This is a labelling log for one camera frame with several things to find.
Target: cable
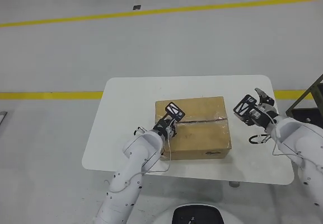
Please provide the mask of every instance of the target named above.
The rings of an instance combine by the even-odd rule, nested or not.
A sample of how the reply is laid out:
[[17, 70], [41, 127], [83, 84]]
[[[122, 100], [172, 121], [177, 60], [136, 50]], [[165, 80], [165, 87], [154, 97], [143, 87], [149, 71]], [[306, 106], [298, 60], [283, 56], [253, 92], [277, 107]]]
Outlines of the cable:
[[278, 135], [277, 135], [277, 128], [276, 128], [276, 125], [275, 125], [275, 123], [274, 123], [274, 121], [273, 121], [273, 119], [271, 118], [271, 116], [270, 115], [268, 115], [266, 112], [264, 112], [264, 111], [262, 111], [262, 110], [260, 110], [262, 113], [264, 113], [265, 115], [267, 115], [268, 117], [269, 117], [269, 119], [271, 119], [271, 122], [272, 122], [272, 124], [274, 125], [274, 134], [275, 134], [275, 143], [274, 143], [274, 147], [273, 147], [273, 150], [272, 150], [272, 155], [273, 156], [296, 156], [296, 157], [299, 157], [299, 158], [301, 158], [301, 159], [303, 159], [303, 160], [307, 160], [307, 161], [309, 161], [309, 162], [311, 162], [312, 164], [314, 164], [316, 167], [319, 167], [320, 165], [318, 165], [318, 164], [316, 164], [314, 161], [312, 161], [312, 160], [310, 160], [310, 159], [308, 159], [308, 158], [305, 158], [305, 157], [303, 157], [303, 156], [300, 156], [297, 152], [294, 152], [294, 150], [292, 150], [291, 148], [289, 148], [290, 150], [292, 150], [292, 152], [294, 152], [295, 154], [290, 154], [290, 153], [282, 153], [282, 154], [274, 154], [274, 150], [275, 150], [275, 148], [276, 148], [276, 146], [277, 146], [277, 141], [278, 141]]
[[123, 190], [125, 190], [125, 188], [127, 188], [129, 185], [130, 185], [130, 181], [132, 180], [132, 178], [134, 178], [136, 175], [139, 175], [139, 174], [149, 174], [149, 173], [152, 173], [152, 172], [168, 172], [168, 170], [170, 169], [170, 166], [171, 166], [171, 147], [170, 147], [170, 138], [168, 137], [167, 138], [167, 144], [168, 144], [168, 150], [170, 152], [170, 159], [169, 159], [169, 163], [168, 163], [168, 166], [167, 166], [167, 169], [166, 170], [155, 170], [155, 171], [144, 171], [144, 172], [137, 172], [136, 174], [134, 174], [129, 180], [127, 180], [125, 182], [125, 186], [122, 190], [118, 190], [116, 192], [113, 192], [111, 190], [109, 190], [110, 192], [112, 193], [119, 193], [119, 192], [122, 192]]

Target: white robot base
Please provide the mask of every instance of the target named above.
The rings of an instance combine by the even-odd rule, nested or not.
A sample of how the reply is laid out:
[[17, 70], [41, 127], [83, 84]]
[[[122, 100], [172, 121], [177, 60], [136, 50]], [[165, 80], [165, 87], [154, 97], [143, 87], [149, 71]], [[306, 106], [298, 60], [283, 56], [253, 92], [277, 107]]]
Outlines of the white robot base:
[[209, 204], [182, 204], [160, 213], [153, 224], [244, 224], [236, 216]]

